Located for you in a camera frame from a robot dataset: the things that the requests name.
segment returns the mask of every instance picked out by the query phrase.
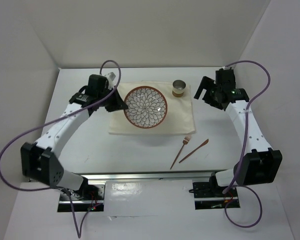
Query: white backdrop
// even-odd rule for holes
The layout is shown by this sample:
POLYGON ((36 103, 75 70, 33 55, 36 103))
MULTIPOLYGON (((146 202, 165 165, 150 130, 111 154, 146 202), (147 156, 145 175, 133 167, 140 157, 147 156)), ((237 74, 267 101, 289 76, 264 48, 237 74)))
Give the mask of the white backdrop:
MULTIPOLYGON (((16 0, 0 0, 0 151, 16 135, 44 122, 58 69, 16 0)), ((22 181, 20 147, 40 134, 13 144, 2 158, 2 171, 15 185, 22 181)), ((0 180, 0 240, 17 191, 0 180)))
POLYGON ((23 0, 62 68, 211 67, 238 60, 269 0, 23 0))
MULTIPOLYGON (((255 117, 283 160, 275 182, 295 240, 300 240, 300 0, 272 0, 241 59, 269 70, 272 83, 252 104, 255 117)), ((266 85, 256 66, 236 67, 240 86, 254 96, 266 85)))

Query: plate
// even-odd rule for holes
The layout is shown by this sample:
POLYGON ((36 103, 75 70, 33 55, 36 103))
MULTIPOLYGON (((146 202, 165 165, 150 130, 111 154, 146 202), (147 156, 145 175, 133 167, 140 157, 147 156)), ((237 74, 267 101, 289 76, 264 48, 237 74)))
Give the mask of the plate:
POLYGON ((167 115, 168 104, 164 95, 151 86, 138 86, 125 97, 128 109, 124 115, 134 126, 151 129, 163 122, 167 115))

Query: plate rim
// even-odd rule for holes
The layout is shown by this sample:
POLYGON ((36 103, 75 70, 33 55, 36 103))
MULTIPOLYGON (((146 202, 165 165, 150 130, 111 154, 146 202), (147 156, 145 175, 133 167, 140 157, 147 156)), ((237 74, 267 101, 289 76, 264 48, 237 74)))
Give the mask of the plate rim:
POLYGON ((157 91, 157 92, 162 96, 162 98, 163 98, 163 100, 164 100, 164 103, 165 103, 165 114, 164 114, 162 120, 161 120, 158 124, 156 124, 156 125, 154 125, 154 126, 150 126, 150 127, 142 127, 142 126, 136 125, 136 124, 134 124, 132 121, 130 121, 130 119, 129 119, 128 116, 127 116, 126 110, 123 110, 123 112, 124 112, 125 118, 126 118, 126 119, 129 121, 129 123, 131 123, 133 126, 135 126, 135 127, 137 127, 137 128, 140 128, 140 129, 152 129, 152 128, 157 127, 158 125, 160 125, 160 124, 165 120, 165 118, 166 118, 166 116, 167 116, 167 113, 168 113, 168 103, 167 103, 167 100, 166 100, 165 96, 162 94, 161 91, 159 91, 157 88, 155 88, 155 87, 153 87, 153 86, 146 86, 146 85, 143 85, 143 86, 137 86, 137 87, 131 89, 131 90, 126 94, 126 96, 125 96, 125 98, 124 98, 124 103, 126 103, 128 96, 129 96, 132 92, 134 92, 134 91, 136 91, 136 90, 138 90, 138 89, 144 89, 144 88, 155 90, 155 91, 157 91))

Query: metal cup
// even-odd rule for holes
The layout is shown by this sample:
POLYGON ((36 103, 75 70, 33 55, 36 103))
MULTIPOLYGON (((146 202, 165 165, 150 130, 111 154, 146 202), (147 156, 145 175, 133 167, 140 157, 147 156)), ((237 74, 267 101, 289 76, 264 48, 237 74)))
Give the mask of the metal cup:
POLYGON ((182 80, 175 80, 172 83, 172 94, 177 98, 182 97, 184 95, 185 89, 186 83, 182 80))

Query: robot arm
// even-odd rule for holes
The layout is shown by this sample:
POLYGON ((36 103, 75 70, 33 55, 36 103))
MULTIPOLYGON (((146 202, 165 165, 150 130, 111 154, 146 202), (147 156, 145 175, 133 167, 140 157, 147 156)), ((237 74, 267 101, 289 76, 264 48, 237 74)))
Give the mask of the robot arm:
MULTIPOLYGON (((72 96, 61 117, 68 116, 104 98, 113 89, 114 78, 113 73, 106 76, 91 75, 88 85, 72 96)), ((88 184, 87 178, 64 169, 58 158, 75 131, 99 107, 105 107, 108 112, 128 108, 118 91, 115 91, 101 106, 85 109, 57 122, 33 144, 26 142, 21 147, 23 175, 52 188, 70 189, 83 198, 90 199, 90 192, 98 192, 94 185, 88 184)))
MULTIPOLYGON (((262 134, 251 109, 246 110, 249 97, 243 88, 236 88, 233 69, 216 71, 216 80, 204 76, 194 96, 199 99, 203 89, 204 100, 212 107, 224 110, 232 120, 235 130, 244 143, 246 112, 248 113, 248 137, 243 162, 234 184, 255 185, 272 183, 282 161, 279 150, 273 150, 262 134)), ((238 164, 232 169, 213 173, 210 177, 212 189, 228 186, 234 178, 238 164)))

